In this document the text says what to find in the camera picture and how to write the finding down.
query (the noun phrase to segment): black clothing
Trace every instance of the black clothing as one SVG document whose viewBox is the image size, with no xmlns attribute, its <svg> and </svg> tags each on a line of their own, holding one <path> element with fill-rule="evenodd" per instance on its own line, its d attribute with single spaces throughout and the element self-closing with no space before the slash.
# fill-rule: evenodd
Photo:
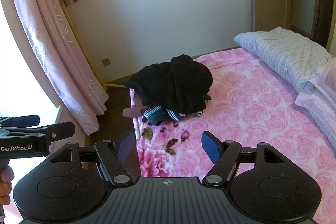
<svg viewBox="0 0 336 224">
<path fill-rule="evenodd" d="M 209 69 L 188 55 L 152 64 L 134 74 L 124 86 L 134 89 L 143 105 L 192 114 L 205 109 L 203 97 L 212 85 Z"/>
</svg>

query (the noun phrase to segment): pile of clothes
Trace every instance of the pile of clothes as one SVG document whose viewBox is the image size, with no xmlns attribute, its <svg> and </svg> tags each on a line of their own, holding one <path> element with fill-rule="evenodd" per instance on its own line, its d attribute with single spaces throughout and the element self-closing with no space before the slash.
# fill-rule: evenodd
<svg viewBox="0 0 336 224">
<path fill-rule="evenodd" d="M 125 117 L 145 116 L 159 126 L 164 121 L 179 121 L 183 116 L 201 116 L 211 101 L 209 69 L 188 55 L 171 62 L 152 64 L 134 74 L 124 86 L 134 89 L 135 106 L 123 111 Z"/>
</svg>

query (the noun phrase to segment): pink floral bedspread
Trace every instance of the pink floral bedspread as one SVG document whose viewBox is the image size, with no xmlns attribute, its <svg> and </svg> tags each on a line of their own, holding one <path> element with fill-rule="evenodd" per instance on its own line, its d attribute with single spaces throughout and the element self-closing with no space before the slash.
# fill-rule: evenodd
<svg viewBox="0 0 336 224">
<path fill-rule="evenodd" d="M 134 119 L 140 167 L 146 177 L 189 177 L 201 180 L 213 164 L 201 146 L 208 130 L 220 140 L 256 147 L 268 142 L 312 176 L 322 190 L 315 215 L 319 224 L 336 223 L 336 158 L 328 141 L 304 108 L 294 104 L 288 82 L 244 49 L 197 59 L 213 75 L 212 101 L 202 117 L 187 117 L 155 127 Z M 253 168 L 240 166 L 239 172 Z"/>
</svg>

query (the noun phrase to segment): metal screw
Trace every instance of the metal screw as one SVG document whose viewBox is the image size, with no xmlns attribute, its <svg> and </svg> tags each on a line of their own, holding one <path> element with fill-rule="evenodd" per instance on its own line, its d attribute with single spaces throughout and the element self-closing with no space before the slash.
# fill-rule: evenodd
<svg viewBox="0 0 336 224">
<path fill-rule="evenodd" d="M 125 183 L 129 182 L 131 179 L 130 179 L 129 176 L 118 175 L 118 176 L 114 177 L 113 180 L 116 183 L 125 184 Z"/>
<path fill-rule="evenodd" d="M 207 176 L 205 180 L 211 184 L 218 184 L 222 181 L 222 177 L 217 175 Z"/>
</svg>

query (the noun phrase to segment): pillow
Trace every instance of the pillow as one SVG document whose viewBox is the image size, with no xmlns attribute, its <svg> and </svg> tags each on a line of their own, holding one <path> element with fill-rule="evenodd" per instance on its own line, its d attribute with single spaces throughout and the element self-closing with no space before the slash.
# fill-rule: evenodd
<svg viewBox="0 0 336 224">
<path fill-rule="evenodd" d="M 336 108 L 336 58 L 324 67 L 316 70 L 316 83 L 310 82 L 319 89 L 327 100 Z"/>
<path fill-rule="evenodd" d="M 295 104 L 309 110 L 313 120 L 336 150 L 336 109 L 312 83 L 308 83 L 296 98 Z"/>
<path fill-rule="evenodd" d="M 307 85 L 307 77 L 314 73 L 314 67 L 323 66 L 333 58 L 316 42 L 281 27 L 270 32 L 242 33 L 234 40 L 287 80 L 297 93 Z"/>
</svg>

